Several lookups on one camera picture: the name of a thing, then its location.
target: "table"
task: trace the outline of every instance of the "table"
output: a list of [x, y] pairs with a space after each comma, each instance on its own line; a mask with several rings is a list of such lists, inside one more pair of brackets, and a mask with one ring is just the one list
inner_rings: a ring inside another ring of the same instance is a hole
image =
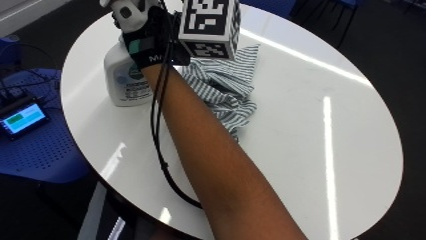
[[[168, 7], [181, 9], [179, 1]], [[261, 43], [252, 94], [259, 110], [240, 131], [241, 146], [308, 238], [352, 239], [381, 219], [400, 188], [402, 150], [392, 115], [337, 50], [288, 20], [241, 8], [239, 48]], [[119, 35], [111, 16], [103, 17], [67, 57], [62, 100], [72, 135], [129, 203], [175, 229], [213, 239], [203, 210], [180, 199], [163, 176], [149, 106], [119, 108], [109, 100], [103, 60]], [[165, 128], [161, 144], [173, 178], [196, 197]]]

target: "striped cloth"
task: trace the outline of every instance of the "striped cloth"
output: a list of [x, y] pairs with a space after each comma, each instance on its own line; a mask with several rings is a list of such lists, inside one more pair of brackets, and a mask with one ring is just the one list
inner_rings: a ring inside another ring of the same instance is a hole
[[249, 94], [259, 46], [237, 50], [236, 61], [193, 59], [181, 70], [184, 79], [236, 140], [237, 128], [248, 125], [248, 117], [256, 110]]

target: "forearm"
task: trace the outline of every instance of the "forearm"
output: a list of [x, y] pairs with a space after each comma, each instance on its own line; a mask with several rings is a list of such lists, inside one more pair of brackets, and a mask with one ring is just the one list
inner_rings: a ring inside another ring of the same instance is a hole
[[[152, 89], [160, 68], [155, 65], [143, 69]], [[163, 113], [216, 237], [241, 236], [236, 226], [243, 225], [241, 231], [257, 227], [273, 239], [268, 232], [277, 231], [269, 229], [276, 224], [284, 229], [280, 237], [303, 237], [264, 175], [175, 69], [171, 69]], [[224, 231], [227, 221], [233, 226], [229, 231]]]

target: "spray bottle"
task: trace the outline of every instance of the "spray bottle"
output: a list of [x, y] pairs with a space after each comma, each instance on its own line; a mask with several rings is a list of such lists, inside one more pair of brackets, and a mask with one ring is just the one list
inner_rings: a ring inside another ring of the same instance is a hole
[[[124, 33], [139, 30], [148, 20], [148, 10], [156, 1], [116, 0], [111, 4], [115, 17]], [[101, 0], [105, 7], [109, 0]], [[123, 38], [108, 51], [104, 59], [107, 88], [112, 102], [119, 107], [131, 107], [152, 101], [152, 91], [140, 69], [129, 56]]]

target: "black cable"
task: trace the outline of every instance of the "black cable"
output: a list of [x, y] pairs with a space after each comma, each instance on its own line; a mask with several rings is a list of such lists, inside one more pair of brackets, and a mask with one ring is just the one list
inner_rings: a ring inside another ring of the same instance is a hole
[[39, 48], [38, 46], [35, 46], [35, 45], [32, 45], [32, 44], [27, 44], [27, 43], [14, 43], [14, 44], [6, 46], [6, 47], [2, 49], [2, 51], [0, 51], [0, 57], [2, 57], [2, 55], [4, 54], [6, 50], [10, 49], [10, 48], [14, 47], [14, 46], [24, 46], [24, 47], [30, 47], [30, 48], [36, 49], [39, 52], [42, 52], [42, 53], [44, 54], [44, 56], [48, 57], [48, 59], [51, 60], [51, 62], [52, 62], [52, 64], [54, 64], [55, 69], [59, 69], [54, 57], [52, 57], [42, 48]]
[[[7, 49], [10, 49], [10, 48], [12, 48], [12, 47], [15, 47], [15, 46], [30, 47], [30, 48], [32, 48], [32, 49], [36, 49], [39, 52], [42, 52], [42, 53], [44, 54], [44, 56], [46, 56], [46, 57], [50, 59], [50, 61], [52, 62], [54, 68], [55, 68], [55, 70], [58, 71], [58, 63], [56, 63], [54, 57], [52, 57], [40, 47], [38, 47], [38, 46], [35, 46], [35, 45], [32, 45], [32, 44], [15, 43], [15, 44], [11, 44], [11, 45], [6, 46], [6, 47], [2, 49], [2, 51], [0, 51], [0, 57], [2, 57], [2, 55], [4, 54], [4, 52], [7, 51]], [[44, 76], [42, 76], [38, 72], [35, 72], [35, 71], [32, 71], [32, 70], [27, 70], [27, 69], [23, 69], [23, 70], [27, 71], [27, 72], [30, 72], [30, 73], [32, 73], [32, 74], [35, 74], [38, 77], [40, 77], [40, 78], [44, 80], [44, 82], [42, 82], [42, 83], [34, 83], [34, 84], [22, 84], [22, 85], [15, 85], [15, 86], [8, 87], [8, 86], [6, 86], [6, 84], [4, 84], [4, 82], [3, 82], [4, 79], [0, 79], [0, 82], [2, 82], [2, 85], [3, 85], [3, 87], [0, 88], [0, 90], [3, 90], [6, 93], [10, 93], [8, 90], [10, 90], [10, 89], [14, 89], [14, 88], [30, 87], [30, 86], [35, 86], [35, 85], [39, 85], [39, 84], [43, 84], [43, 83], [48, 83], [48, 82], [51, 82], [51, 81], [54, 80], [54, 78], [56, 78], [56, 76], [58, 76], [58, 74], [56, 74], [50, 80], [47, 80], [48, 78], [44, 77]], [[51, 94], [51, 91], [52, 91], [52, 88], [50, 87], [48, 93], [46, 94], [46, 96], [42, 97], [43, 99]]]
[[[167, 11], [165, 8], [165, 4], [164, 1], [161, 0], [161, 4], [164, 6], [164, 9]], [[175, 39], [173, 39], [173, 25], [172, 25], [172, 21], [171, 18], [167, 14], [167, 18], [169, 21], [169, 42], [167, 45], [167, 51], [164, 54], [164, 60], [163, 60], [163, 64], [161, 64], [161, 69], [160, 69], [160, 74], [159, 74], [159, 78], [157, 78], [157, 85], [156, 85], [156, 89], [155, 89], [155, 95], [153, 95], [153, 102], [152, 102], [152, 109], [151, 109], [151, 130], [152, 130], [152, 138], [153, 138], [153, 142], [155, 142], [155, 146], [156, 146], [156, 150], [157, 150], [157, 155], [159, 155], [159, 160], [160, 160], [160, 165], [161, 165], [161, 170], [164, 172], [164, 176], [167, 178], [167, 181], [173, 189], [173, 191], [176, 192], [176, 194], [193, 206], [203, 208], [200, 202], [197, 202], [195, 199], [192, 199], [184, 192], [183, 190], [179, 188], [171, 172], [168, 170], [168, 163], [164, 160], [164, 156], [161, 153], [161, 147], [160, 147], [160, 117], [161, 117], [161, 110], [163, 110], [163, 103], [164, 103], [164, 96], [165, 96], [165, 91], [167, 91], [167, 85], [168, 85], [168, 78], [169, 78], [169, 68], [172, 67], [172, 56], [173, 56], [173, 44], [175, 44]], [[159, 107], [157, 107], [157, 116], [155, 119], [155, 111], [156, 111], [156, 99], [159, 98], [159, 94], [160, 94], [160, 87], [161, 88], [161, 96], [159, 99]]]

